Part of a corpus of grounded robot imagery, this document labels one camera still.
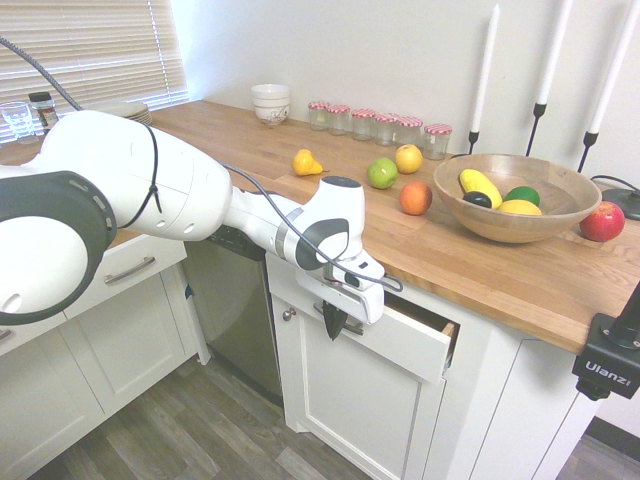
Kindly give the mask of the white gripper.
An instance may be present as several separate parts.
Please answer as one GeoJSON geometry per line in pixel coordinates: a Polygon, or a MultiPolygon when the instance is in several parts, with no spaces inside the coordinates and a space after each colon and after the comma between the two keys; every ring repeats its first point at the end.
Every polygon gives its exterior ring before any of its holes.
{"type": "Polygon", "coordinates": [[[363,323],[374,324],[384,313],[384,290],[379,284],[358,290],[335,282],[317,280],[303,272],[297,273],[297,283],[324,300],[323,318],[331,340],[335,340],[342,329],[349,328],[348,315],[363,323]]]}

